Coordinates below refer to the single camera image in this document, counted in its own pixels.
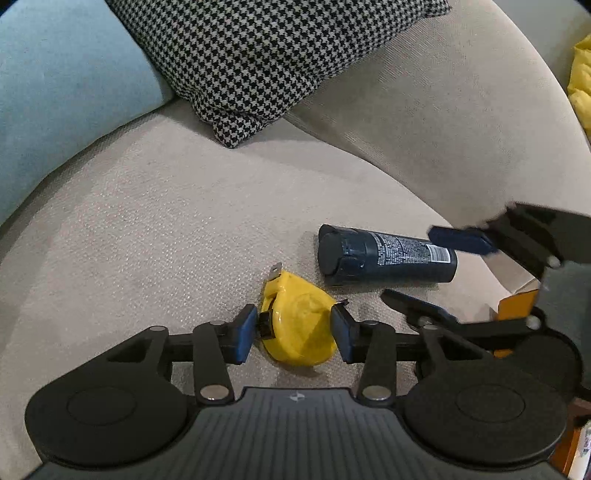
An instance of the gray wall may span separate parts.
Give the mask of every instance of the gray wall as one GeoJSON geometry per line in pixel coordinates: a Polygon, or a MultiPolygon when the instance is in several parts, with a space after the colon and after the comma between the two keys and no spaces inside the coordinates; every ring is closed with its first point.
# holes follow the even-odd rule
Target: gray wall
{"type": "Polygon", "coordinates": [[[572,47],[591,33],[591,15],[576,0],[495,0],[548,64],[563,87],[572,47]]]}

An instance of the white logo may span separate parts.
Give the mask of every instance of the white logo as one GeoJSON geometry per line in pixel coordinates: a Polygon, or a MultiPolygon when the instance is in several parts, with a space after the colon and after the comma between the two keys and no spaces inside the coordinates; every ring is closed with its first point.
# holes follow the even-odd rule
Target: white logo
{"type": "Polygon", "coordinates": [[[304,400],[305,399],[305,395],[303,393],[298,392],[297,390],[295,391],[295,394],[290,395],[288,398],[290,400],[293,400],[294,402],[299,402],[300,400],[304,400]]]}

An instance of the beige fabric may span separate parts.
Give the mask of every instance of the beige fabric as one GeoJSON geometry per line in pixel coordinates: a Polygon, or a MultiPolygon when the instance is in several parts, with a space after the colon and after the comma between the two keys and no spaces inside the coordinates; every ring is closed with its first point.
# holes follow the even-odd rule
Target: beige fabric
{"type": "MultiPolygon", "coordinates": [[[[52,175],[0,238],[0,477],[38,463],[23,412],[42,385],[149,325],[190,332],[257,303],[270,266],[319,282],[323,222],[423,236],[444,220],[390,176],[286,121],[227,150],[185,102],[120,129],[52,175]]],[[[331,290],[358,320],[400,325],[376,291],[331,290]]],[[[456,279],[404,288],[465,320],[507,295],[478,257],[456,279]]],[[[352,385],[335,357],[281,369],[258,350],[230,369],[243,385],[352,385]]],[[[176,383],[191,391],[190,372],[176,383]]],[[[412,383],[401,369],[400,388],[412,383]]]]}
{"type": "MultiPolygon", "coordinates": [[[[551,71],[492,0],[451,3],[288,120],[377,165],[456,226],[510,200],[591,214],[588,143],[551,71]]],[[[495,262],[509,288],[529,279],[495,262]]]]}

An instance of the sofa armrest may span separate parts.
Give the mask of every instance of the sofa armrest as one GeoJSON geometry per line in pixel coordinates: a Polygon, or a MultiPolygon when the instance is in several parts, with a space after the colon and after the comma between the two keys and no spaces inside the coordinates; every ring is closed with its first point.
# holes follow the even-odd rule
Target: sofa armrest
{"type": "MultiPolygon", "coordinates": [[[[591,214],[589,144],[558,81],[492,0],[451,3],[288,120],[386,171],[454,226],[512,200],[591,214]]],[[[508,259],[490,266],[509,290],[530,279],[508,259]]]]}

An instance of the pillow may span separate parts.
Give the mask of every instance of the pillow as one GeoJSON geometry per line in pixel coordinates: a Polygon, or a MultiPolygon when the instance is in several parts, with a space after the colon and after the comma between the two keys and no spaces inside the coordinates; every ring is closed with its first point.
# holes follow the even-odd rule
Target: pillow
{"type": "Polygon", "coordinates": [[[17,0],[0,46],[0,224],[49,172],[173,95],[103,0],[17,0]]]}
{"type": "Polygon", "coordinates": [[[106,0],[227,147],[447,0],[106,0]]]}

